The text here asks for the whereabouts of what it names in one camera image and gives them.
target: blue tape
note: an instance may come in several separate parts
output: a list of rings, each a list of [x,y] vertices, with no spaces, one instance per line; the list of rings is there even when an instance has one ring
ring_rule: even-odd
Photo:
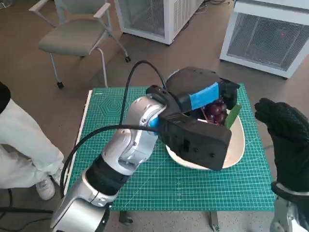
[[[159,118],[156,117],[149,122],[149,127],[151,128],[159,128]]]
[[[219,84],[215,82],[200,92],[190,94],[192,110],[201,108],[219,98]]]

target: white bowl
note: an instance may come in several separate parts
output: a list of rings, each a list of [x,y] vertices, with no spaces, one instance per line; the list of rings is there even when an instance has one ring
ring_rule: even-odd
[[[206,120],[199,119],[199,121],[207,123]],[[223,168],[229,168],[237,164],[241,160],[243,153],[245,152],[245,134],[243,132],[243,127],[239,116],[237,116],[235,122],[233,123],[231,131],[232,131],[231,141],[227,148]],[[199,170],[209,170],[208,168],[181,159],[168,146],[166,146],[166,149],[169,153],[169,156],[171,156],[171,158],[176,163],[179,163],[181,166]]]

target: white pants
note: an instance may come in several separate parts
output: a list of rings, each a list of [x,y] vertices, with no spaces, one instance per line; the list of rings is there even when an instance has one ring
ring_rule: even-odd
[[[0,189],[27,188],[55,174],[63,154],[44,135],[36,121],[12,99],[0,113],[0,144],[14,147],[8,153],[0,145]]]

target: green cutting mat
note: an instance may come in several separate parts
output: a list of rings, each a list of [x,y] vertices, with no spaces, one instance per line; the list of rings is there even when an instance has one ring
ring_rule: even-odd
[[[126,110],[145,87],[128,92]],[[92,91],[82,137],[93,130],[119,123],[123,88]],[[244,85],[239,90],[243,108],[240,118],[245,131],[243,159],[235,166],[215,172],[184,168],[168,155],[158,141],[149,160],[142,164],[120,190],[113,210],[242,211],[273,210],[270,172]],[[114,131],[96,135],[77,152],[69,186],[100,154]]]

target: concrete floor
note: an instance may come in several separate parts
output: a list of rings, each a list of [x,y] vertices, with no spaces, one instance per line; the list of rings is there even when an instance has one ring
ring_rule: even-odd
[[[18,1],[13,7],[0,10],[0,80],[9,86],[12,98],[32,115],[47,137],[68,155],[79,128],[88,90],[102,87],[100,82],[99,54],[84,58],[56,56],[59,75],[65,88],[56,86],[49,55],[37,48],[38,41],[51,28],[27,9],[36,0]],[[167,47],[146,39],[123,35],[121,41],[127,48],[131,63],[124,55],[117,54],[107,64],[108,82],[111,87],[123,87],[133,64],[141,59],[152,62],[164,76],[185,66],[196,66],[216,71],[221,77],[244,83],[252,106],[261,97],[284,101],[309,115],[309,59],[305,59],[290,80],[220,62],[230,6],[207,6],[204,14],[195,15],[186,28]],[[133,86],[160,84],[155,73],[146,66],[140,67],[132,80]],[[264,125],[258,123],[264,146],[271,144]],[[273,177],[276,169],[273,151],[268,149],[267,159]],[[43,202],[35,188],[14,189],[14,206],[55,209],[60,197]],[[7,193],[0,190],[0,205],[8,203]],[[204,212],[134,212],[134,224],[120,225],[117,214],[112,213],[106,231],[211,231]],[[8,215],[0,226],[18,228],[29,220],[43,216]],[[272,212],[219,212],[222,231],[266,232],[273,217]],[[24,232],[49,231],[49,222],[28,226]]]

